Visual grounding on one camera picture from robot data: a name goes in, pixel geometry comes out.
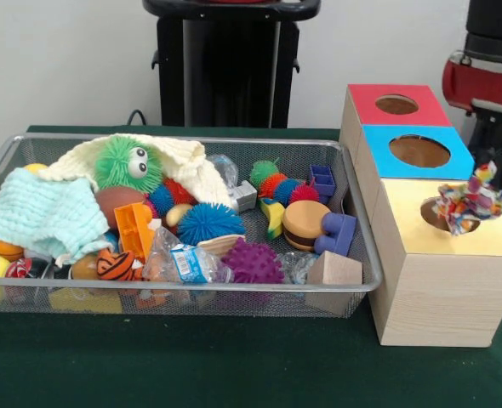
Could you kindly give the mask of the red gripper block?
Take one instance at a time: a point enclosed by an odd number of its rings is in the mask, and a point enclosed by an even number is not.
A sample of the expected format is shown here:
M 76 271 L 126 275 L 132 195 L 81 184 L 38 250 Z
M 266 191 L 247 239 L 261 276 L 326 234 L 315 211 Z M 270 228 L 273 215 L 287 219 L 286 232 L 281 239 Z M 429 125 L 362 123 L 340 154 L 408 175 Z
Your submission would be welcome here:
M 442 73 L 442 92 L 451 106 L 465 111 L 473 111 L 474 99 L 502 105 L 502 73 L 448 61 Z M 493 124 L 492 160 L 497 167 L 493 183 L 502 189 L 502 115 L 497 115 Z M 487 116 L 476 116 L 469 152 L 474 158 L 474 169 L 489 162 Z

